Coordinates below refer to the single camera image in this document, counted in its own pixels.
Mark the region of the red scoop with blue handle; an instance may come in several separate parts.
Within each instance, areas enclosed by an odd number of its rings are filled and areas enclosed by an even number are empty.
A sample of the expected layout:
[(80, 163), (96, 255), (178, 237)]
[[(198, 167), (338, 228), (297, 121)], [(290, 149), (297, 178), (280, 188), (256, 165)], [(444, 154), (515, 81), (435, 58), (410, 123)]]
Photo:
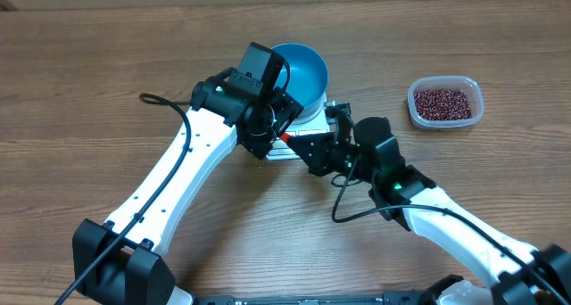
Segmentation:
[(286, 144), (289, 143), (290, 138), (291, 138), (291, 136), (290, 136), (289, 134), (287, 134), (287, 133), (283, 133), (283, 134), (280, 136), (280, 139), (281, 139), (283, 142), (285, 142)]

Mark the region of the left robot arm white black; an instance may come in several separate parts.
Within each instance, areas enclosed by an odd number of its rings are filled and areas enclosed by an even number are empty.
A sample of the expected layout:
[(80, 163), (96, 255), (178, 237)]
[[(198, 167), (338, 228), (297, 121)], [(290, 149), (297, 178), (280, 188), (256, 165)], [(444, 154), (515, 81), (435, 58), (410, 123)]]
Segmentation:
[(164, 261), (179, 222), (212, 171), (239, 145), (266, 157), (302, 112), (288, 84), (233, 68), (199, 82), (187, 103), (141, 94), (169, 106), (182, 126), (137, 190), (103, 224), (84, 220), (72, 237), (78, 292), (100, 304), (192, 304)]

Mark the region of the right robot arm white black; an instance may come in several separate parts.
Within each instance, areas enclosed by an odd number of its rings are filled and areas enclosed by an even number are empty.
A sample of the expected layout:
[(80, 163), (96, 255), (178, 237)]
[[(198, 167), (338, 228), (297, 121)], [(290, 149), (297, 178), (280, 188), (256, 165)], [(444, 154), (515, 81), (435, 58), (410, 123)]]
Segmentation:
[(541, 251), (463, 209), (434, 180), (406, 163), (386, 118), (340, 118), (333, 132), (281, 137), (322, 177), (370, 184), (374, 208), (335, 223), (379, 214), (435, 243), (485, 284), (494, 304), (568, 304), (570, 255), (553, 244)]

